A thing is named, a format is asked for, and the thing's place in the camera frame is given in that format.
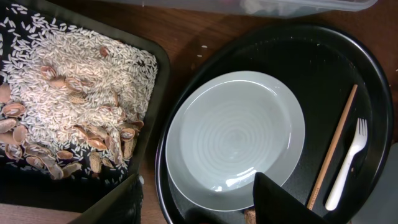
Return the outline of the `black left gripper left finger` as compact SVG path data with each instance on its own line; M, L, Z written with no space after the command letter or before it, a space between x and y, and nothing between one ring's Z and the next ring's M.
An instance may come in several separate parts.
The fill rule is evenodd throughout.
M140 224L144 194L139 177L128 177L69 224Z

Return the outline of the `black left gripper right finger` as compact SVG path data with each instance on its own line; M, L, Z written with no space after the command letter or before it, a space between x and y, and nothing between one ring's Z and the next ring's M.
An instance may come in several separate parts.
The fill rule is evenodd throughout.
M256 223L326 224L322 217L309 210L282 187L257 172L253 185Z

